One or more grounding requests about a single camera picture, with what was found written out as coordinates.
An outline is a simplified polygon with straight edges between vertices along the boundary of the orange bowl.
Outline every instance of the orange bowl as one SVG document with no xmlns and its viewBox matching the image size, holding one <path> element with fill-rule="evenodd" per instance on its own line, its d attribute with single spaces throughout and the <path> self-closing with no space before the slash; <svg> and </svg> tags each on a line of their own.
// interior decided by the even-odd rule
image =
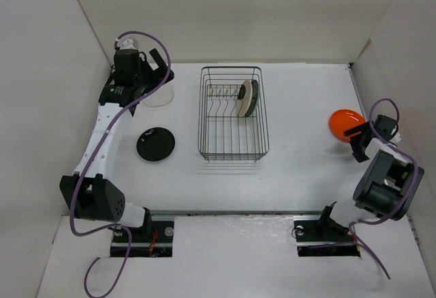
<svg viewBox="0 0 436 298">
<path fill-rule="evenodd" d="M 361 114 L 350 109 L 340 109 L 332 114 L 328 125 L 336 138 L 344 143 L 348 143 L 350 136 L 344 136 L 344 131 L 363 123 L 365 123 L 365 119 Z"/>
</svg>

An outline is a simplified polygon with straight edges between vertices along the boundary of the cable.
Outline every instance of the cable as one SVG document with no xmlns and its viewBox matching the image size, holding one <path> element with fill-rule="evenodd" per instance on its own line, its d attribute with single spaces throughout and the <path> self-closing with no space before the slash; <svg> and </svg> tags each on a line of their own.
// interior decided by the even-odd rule
<svg viewBox="0 0 436 298">
<path fill-rule="evenodd" d="M 351 246 L 351 245 L 358 245 L 359 247 L 361 247 L 362 249 L 364 249 L 368 252 L 368 254 L 373 258 L 373 260 L 375 260 L 375 262 L 381 267 L 381 269 L 385 273 L 386 277 L 390 280 L 390 275 L 388 273 L 388 270 L 385 268 L 384 264 L 378 258 L 376 253 L 374 253 L 374 251 L 372 251 L 372 249 L 365 242 L 363 242 L 354 232 L 352 232 L 352 233 L 353 233 L 353 236 L 355 236 L 355 238 L 360 242 L 356 242 L 356 241 L 353 241 L 353 242 L 334 242 L 334 243 L 325 243 L 322 245 L 308 245 L 307 247 L 320 249 L 320 248 L 347 247 L 347 246 Z"/>
<path fill-rule="evenodd" d="M 156 244 L 156 241 L 157 241 L 157 236 L 158 236 L 157 230 L 155 230 L 155 232 L 153 232 L 153 240 L 152 240 L 152 242 L 150 243 L 150 246 L 149 246 L 150 257 L 153 254 L 153 250 L 155 249 L 155 244 Z"/>
<path fill-rule="evenodd" d="M 109 294 L 114 290 L 114 288 L 115 288 L 116 284 L 118 283 L 118 280 L 119 280 L 119 278 L 120 278 L 120 276 L 121 276 L 121 273 L 123 272 L 123 269 L 124 269 L 125 263 L 127 262 L 127 258 L 129 257 L 129 254 L 130 254 L 130 248 L 131 248 L 131 232 L 130 232 L 130 230 L 129 230 L 128 227 L 126 227 L 126 226 L 124 226 L 124 225 L 122 225 L 122 224 L 118 224 L 118 223 L 112 223 L 112 224 L 109 224 L 109 225 L 100 226 L 99 228 L 95 228 L 95 229 L 90 230 L 90 231 L 87 231 L 87 232 L 78 232 L 78 231 L 76 230 L 76 227 L 74 226 L 74 210 L 76 209 L 76 201 L 77 201 L 77 196 L 78 196 L 78 193 L 79 193 L 79 190 L 80 190 L 80 186 L 82 185 L 82 182 L 83 182 L 84 176 L 86 175 L 87 171 L 89 170 L 89 167 L 91 166 L 92 162 L 94 161 L 95 156 L 98 154 L 98 151 L 99 151 L 100 148 L 102 147 L 102 145 L 103 145 L 105 139 L 108 137 L 108 133 L 109 133 L 109 131 L 112 129 L 112 127 L 114 126 L 114 124 L 115 124 L 115 122 L 118 120 L 118 118 L 119 118 L 119 117 L 120 117 L 120 116 L 121 116 L 125 111 L 129 110 L 132 106 L 137 105 L 141 100 L 143 100 L 143 99 L 149 97 L 149 96 L 152 95 L 154 92 L 156 92 L 156 91 L 157 91 L 157 90 L 158 90 L 162 85 L 165 84 L 165 82 L 168 80 L 168 77 L 170 76 L 170 72 L 171 72 L 171 59 L 170 59 L 170 54 L 168 53 L 168 51 L 167 51 L 166 47 L 164 46 L 164 44 L 163 44 L 159 39 L 157 39 L 156 37 L 154 37 L 154 36 L 151 35 L 151 34 L 148 34 L 148 33 L 145 33 L 145 32 L 141 32 L 141 31 L 127 31 L 127 32 L 124 32 L 124 33 L 120 34 L 120 35 L 116 38 L 115 43 L 114 43 L 115 50 L 118 50 L 118 49 L 119 49 L 119 47 L 118 47 L 118 42 L 120 41 L 120 39 L 121 39 L 122 37 L 126 36 L 126 35 L 129 35 L 129 34 L 138 34 L 138 35 L 143 35 L 143 36 L 148 37 L 148 38 L 154 40 L 155 42 L 157 42 L 157 43 L 161 46 L 162 50 L 165 52 L 165 56 L 166 56 L 167 63 L 168 63 L 168 69 L 166 70 L 165 76 L 163 77 L 162 81 L 158 84 L 158 86 L 157 86 L 156 88 L 154 88 L 154 89 L 151 90 L 150 92 L 148 92 L 148 93 L 142 95 L 141 97 L 139 97 L 138 99 L 134 100 L 134 101 L 131 102 L 130 104 L 126 105 L 122 110 L 119 111 L 118 114 L 115 115 L 114 119 L 109 123 L 108 127 L 106 128 L 106 131 L 104 132 L 104 134 L 103 134 L 103 136 L 102 136 L 102 138 L 101 138 L 100 141 L 98 142 L 98 144 L 97 144 L 97 146 L 96 146 L 94 152 L 91 154 L 91 157 L 89 158 L 88 162 L 86 163 L 85 167 L 83 168 L 83 171 L 82 171 L 82 173 L 80 174 L 79 179 L 78 179 L 78 181 L 77 181 L 76 187 L 74 188 L 73 197 L 72 197 L 72 200 L 71 200 L 71 206 L 70 206 L 70 208 L 69 208 L 69 227 L 71 228 L 71 231 L 73 232 L 73 234 L 74 234 L 75 236 L 77 236 L 77 237 L 84 237 L 84 236 L 86 236 L 86 235 L 91 235 L 91 234 L 93 234 L 93 233 L 96 233 L 96 232 L 101 231 L 101 230 L 105 230 L 105 229 L 107 229 L 107 228 L 112 228 L 113 226 L 120 226 L 121 228 L 123 228 L 123 229 L 126 231 L 128 237 L 129 237 L 129 243 L 128 243 L 127 251 L 126 251 L 126 254 L 125 254 L 125 257 L 124 257 L 124 260 L 123 260 L 123 264 L 121 264 L 120 270 L 119 270 L 119 272 L 118 272 L 118 275 L 117 275 L 116 278 L 115 278 L 114 284 L 110 287 L 110 289 L 108 290 L 108 292 L 105 293 L 105 294 L 102 295 L 102 296 L 93 296 L 93 295 L 89 292 L 88 285 L 87 285 L 89 272 L 91 271 L 91 269 L 92 269 L 92 267 L 94 266 L 94 264 L 99 260 L 99 257 L 96 258 L 96 259 L 91 263 L 91 265 L 89 266 L 89 268 L 88 268 L 88 270 L 87 270 L 87 272 L 86 272 L 86 274 L 85 274 L 85 276 L 84 276 L 84 283 L 83 283 L 83 286 L 84 286 L 84 290 L 85 290 L 85 292 L 87 293 L 88 297 L 90 297 L 90 298 L 104 298 L 104 297 L 107 297 L 107 296 L 108 296 L 108 295 L 109 295 Z"/>
<path fill-rule="evenodd" d="M 392 218 L 396 213 L 398 213 L 398 211 L 401 209 L 401 207 L 404 205 L 404 203 L 406 202 L 406 200 L 409 198 L 411 191 L 413 190 L 416 180 L 418 178 L 418 163 L 415 161 L 415 159 L 413 157 L 411 157 L 409 154 L 401 151 L 400 149 L 398 149 L 397 147 L 395 147 L 394 145 L 391 145 L 388 141 L 384 140 L 382 138 L 382 136 L 380 136 L 380 134 L 378 134 L 377 130 L 374 128 L 372 119 L 373 119 L 373 114 L 374 114 L 374 110 L 375 107 L 378 106 L 378 104 L 380 104 L 381 102 L 390 102 L 396 111 L 396 119 L 399 120 L 400 119 L 400 111 L 398 109 L 398 106 L 395 104 L 395 102 L 390 99 L 390 98 L 382 98 L 379 99 L 378 101 L 376 101 L 374 103 L 374 105 L 371 107 L 371 110 L 369 111 L 369 126 L 371 127 L 371 130 L 373 131 L 374 135 L 380 140 L 382 141 L 385 145 L 388 145 L 389 148 L 391 148 L 393 151 L 399 153 L 400 155 L 404 156 L 405 158 L 407 158 L 412 165 L 414 166 L 414 172 L 413 172 L 413 176 L 411 178 L 409 187 L 407 188 L 406 192 L 404 193 L 404 196 L 402 197 L 402 199 L 399 201 L 399 203 L 397 204 L 397 206 L 395 206 L 395 208 L 390 211 L 388 214 L 386 214 L 385 216 L 381 217 L 380 219 L 378 219 L 377 221 L 366 221 L 366 220 L 358 220 L 358 223 L 363 223 L 363 224 L 369 224 L 369 225 L 378 225 L 381 223 L 384 223 L 385 221 L 389 220 L 390 218 Z"/>
<path fill-rule="evenodd" d="M 122 251 L 122 250 L 126 250 L 126 249 L 127 249 L 127 247 L 111 248 L 111 249 L 110 249 L 110 253 L 120 252 L 120 251 Z M 166 251 L 165 248 L 160 248 L 160 249 L 161 249 L 161 250 L 160 250 L 160 252 L 158 253 L 158 256 L 161 256 L 162 254 L 169 255 L 169 253 Z M 151 254 L 152 254 L 153 252 L 150 253 L 150 247 L 130 247 L 130 252 L 133 252 L 133 251 L 135 251 L 135 250 L 137 250 L 137 251 L 141 251 L 141 252 L 148 252 L 148 253 L 149 253 L 149 257 L 152 257 Z"/>
</svg>

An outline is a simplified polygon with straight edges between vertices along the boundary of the black plate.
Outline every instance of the black plate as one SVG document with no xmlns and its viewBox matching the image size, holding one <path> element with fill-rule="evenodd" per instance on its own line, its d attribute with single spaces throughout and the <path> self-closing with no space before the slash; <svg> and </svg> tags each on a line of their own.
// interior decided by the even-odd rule
<svg viewBox="0 0 436 298">
<path fill-rule="evenodd" d="M 254 108 L 256 108 L 256 104 L 258 103 L 259 96 L 259 82 L 257 80 L 251 80 L 251 85 L 253 86 L 253 96 L 250 102 L 250 107 L 248 111 L 245 113 L 245 117 L 253 114 Z"/>
<path fill-rule="evenodd" d="M 164 128 L 151 128 L 141 134 L 136 143 L 139 156 L 149 162 L 158 162 L 167 158 L 174 147 L 176 140 L 172 133 Z"/>
</svg>

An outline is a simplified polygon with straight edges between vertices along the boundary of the wire dish rack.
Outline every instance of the wire dish rack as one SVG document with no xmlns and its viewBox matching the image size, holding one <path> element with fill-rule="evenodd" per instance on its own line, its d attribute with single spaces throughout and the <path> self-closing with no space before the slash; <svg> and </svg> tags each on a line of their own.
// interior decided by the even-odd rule
<svg viewBox="0 0 436 298">
<path fill-rule="evenodd" d="M 259 84 L 251 115 L 239 117 L 236 102 L 246 80 Z M 208 66 L 200 78 L 198 151 L 205 160 L 260 160 L 268 153 L 262 71 L 250 66 Z"/>
</svg>

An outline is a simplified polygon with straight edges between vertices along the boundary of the white backdrop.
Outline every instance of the white backdrop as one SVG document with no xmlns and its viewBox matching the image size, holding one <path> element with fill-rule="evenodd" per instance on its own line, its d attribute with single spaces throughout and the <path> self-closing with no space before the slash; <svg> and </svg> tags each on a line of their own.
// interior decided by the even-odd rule
<svg viewBox="0 0 436 298">
<path fill-rule="evenodd" d="M 0 287 L 35 297 L 109 65 L 77 0 L 0 0 Z"/>
<path fill-rule="evenodd" d="M 354 64 L 357 89 L 368 111 L 393 98 L 401 112 L 401 147 L 416 156 L 425 176 L 409 210 L 436 288 L 436 0 L 393 0 L 371 43 Z M 380 112 L 392 113 L 385 105 Z"/>
<path fill-rule="evenodd" d="M 177 62 L 353 62 L 391 0 L 79 0 L 106 54 L 153 33 Z"/>
</svg>

